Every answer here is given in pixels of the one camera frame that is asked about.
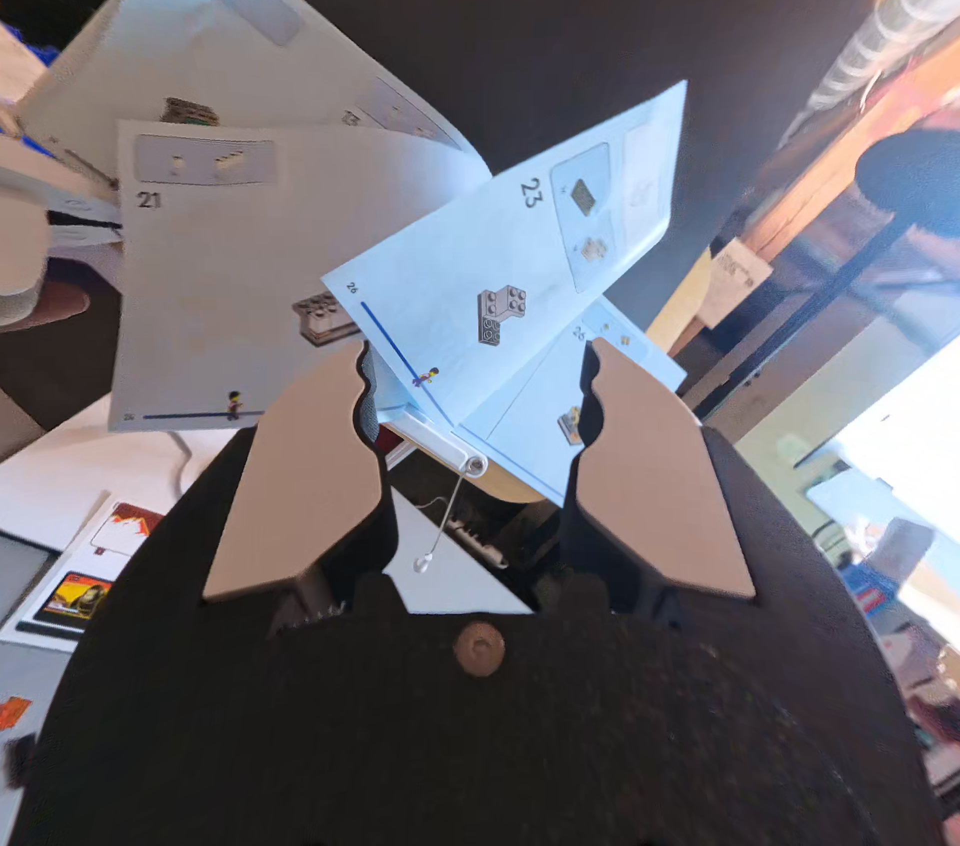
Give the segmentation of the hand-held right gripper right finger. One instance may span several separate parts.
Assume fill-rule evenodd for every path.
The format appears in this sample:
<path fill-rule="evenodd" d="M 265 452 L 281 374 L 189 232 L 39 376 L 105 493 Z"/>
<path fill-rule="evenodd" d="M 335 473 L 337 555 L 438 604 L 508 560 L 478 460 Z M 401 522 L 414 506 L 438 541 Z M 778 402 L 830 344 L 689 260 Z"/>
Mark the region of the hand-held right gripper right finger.
<path fill-rule="evenodd" d="M 582 361 L 582 449 L 562 506 L 562 553 L 612 600 L 693 591 L 752 600 L 756 587 L 699 420 L 602 338 Z"/>

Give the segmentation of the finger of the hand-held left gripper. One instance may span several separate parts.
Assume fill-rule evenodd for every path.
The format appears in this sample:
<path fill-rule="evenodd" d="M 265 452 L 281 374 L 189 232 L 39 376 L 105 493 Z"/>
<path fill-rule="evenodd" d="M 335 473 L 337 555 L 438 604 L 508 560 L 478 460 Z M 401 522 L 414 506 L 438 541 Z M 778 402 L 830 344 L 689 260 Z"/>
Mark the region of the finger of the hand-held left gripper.
<path fill-rule="evenodd" d="M 35 195 L 49 212 L 99 223 L 121 222 L 116 193 L 111 187 L 62 165 L 39 170 L 27 169 L 25 165 L 2 165 L 1 185 L 4 190 Z"/>
<path fill-rule="evenodd" d="M 94 248 L 123 241 L 122 230 L 111 226 L 51 225 L 51 248 Z"/>

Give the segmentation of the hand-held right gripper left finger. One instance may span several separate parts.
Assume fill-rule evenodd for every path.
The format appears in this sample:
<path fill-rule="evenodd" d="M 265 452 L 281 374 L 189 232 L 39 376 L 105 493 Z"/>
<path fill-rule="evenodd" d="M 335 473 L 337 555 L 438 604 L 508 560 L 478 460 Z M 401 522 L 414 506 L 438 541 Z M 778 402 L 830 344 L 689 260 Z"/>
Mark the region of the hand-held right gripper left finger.
<path fill-rule="evenodd" d="M 256 426 L 203 587 L 206 602 L 290 592 L 352 602 L 396 554 L 396 511 L 377 449 L 371 349 L 345 339 Z"/>

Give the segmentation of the instruction booklet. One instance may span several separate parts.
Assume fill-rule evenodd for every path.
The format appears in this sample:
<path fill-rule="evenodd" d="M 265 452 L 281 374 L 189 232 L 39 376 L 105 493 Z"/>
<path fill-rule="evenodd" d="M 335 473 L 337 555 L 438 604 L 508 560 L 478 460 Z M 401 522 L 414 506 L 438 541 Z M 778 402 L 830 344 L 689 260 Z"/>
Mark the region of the instruction booklet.
<path fill-rule="evenodd" d="M 107 0 L 20 104 L 117 183 L 111 427 L 233 430 L 360 334 L 381 421 L 562 502 L 570 360 L 644 345 L 602 294 L 664 236 L 688 85 L 492 177 L 304 0 Z"/>

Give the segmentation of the person's left hand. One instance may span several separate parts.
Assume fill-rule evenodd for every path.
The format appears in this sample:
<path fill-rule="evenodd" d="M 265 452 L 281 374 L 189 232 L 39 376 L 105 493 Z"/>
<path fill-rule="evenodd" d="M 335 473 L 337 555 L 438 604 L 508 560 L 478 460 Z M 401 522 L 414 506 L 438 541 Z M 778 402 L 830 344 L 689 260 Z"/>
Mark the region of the person's left hand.
<path fill-rule="evenodd" d="M 48 279 L 41 288 L 33 311 L 24 321 L 24 328 L 61 322 L 86 312 L 89 307 L 90 296 L 84 288 L 74 283 Z"/>

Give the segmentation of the white paper notice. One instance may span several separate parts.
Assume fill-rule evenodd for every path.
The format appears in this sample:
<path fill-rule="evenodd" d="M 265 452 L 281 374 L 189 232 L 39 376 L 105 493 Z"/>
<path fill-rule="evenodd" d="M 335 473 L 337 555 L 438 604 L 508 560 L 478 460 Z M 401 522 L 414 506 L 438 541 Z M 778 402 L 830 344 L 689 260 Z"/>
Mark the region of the white paper notice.
<path fill-rule="evenodd" d="M 716 328 L 773 274 L 773 266 L 738 237 L 729 240 L 711 259 L 709 281 L 697 318 Z"/>

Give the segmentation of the sticker sheet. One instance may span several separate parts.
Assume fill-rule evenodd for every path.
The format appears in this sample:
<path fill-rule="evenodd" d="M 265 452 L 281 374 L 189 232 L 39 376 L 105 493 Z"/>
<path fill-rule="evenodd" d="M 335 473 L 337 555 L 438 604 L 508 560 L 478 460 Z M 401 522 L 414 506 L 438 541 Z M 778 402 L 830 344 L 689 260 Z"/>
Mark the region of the sticker sheet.
<path fill-rule="evenodd" d="M 5 644 L 71 653 L 164 514 L 109 493 L 3 623 Z"/>

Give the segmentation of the black floor lamp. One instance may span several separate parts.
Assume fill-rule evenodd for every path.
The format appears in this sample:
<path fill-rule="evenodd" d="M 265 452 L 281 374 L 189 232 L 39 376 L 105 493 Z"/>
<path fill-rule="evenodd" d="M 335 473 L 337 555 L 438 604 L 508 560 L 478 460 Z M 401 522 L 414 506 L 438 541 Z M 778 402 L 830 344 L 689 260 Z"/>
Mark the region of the black floor lamp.
<path fill-rule="evenodd" d="M 710 419 L 911 229 L 957 240 L 958 177 L 956 131 L 909 130 L 871 145 L 858 158 L 854 180 L 870 204 L 888 216 L 887 222 L 705 396 L 694 415 L 701 421 Z"/>

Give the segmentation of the silver ventilation duct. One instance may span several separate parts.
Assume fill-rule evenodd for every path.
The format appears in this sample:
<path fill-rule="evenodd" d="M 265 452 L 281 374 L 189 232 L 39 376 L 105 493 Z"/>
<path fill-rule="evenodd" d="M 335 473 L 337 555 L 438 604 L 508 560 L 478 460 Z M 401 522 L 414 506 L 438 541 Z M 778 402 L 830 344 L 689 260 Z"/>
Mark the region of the silver ventilation duct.
<path fill-rule="evenodd" d="M 809 96 L 805 110 L 833 108 L 958 19 L 959 0 L 877 0 Z"/>

